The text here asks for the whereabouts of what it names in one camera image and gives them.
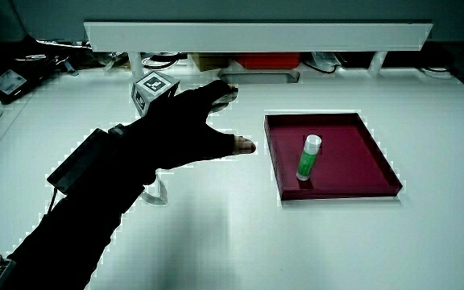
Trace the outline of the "person's left hand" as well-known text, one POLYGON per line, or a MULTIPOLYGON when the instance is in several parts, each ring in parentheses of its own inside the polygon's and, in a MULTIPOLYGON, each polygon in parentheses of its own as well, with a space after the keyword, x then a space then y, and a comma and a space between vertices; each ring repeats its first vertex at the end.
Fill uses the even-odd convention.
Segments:
POLYGON ((130 125, 132 143, 147 147, 144 163, 148 177, 154 178, 158 169, 255 152, 251 140, 207 124, 211 112, 227 106, 237 95, 236 86, 216 80, 155 99, 147 114, 130 125))

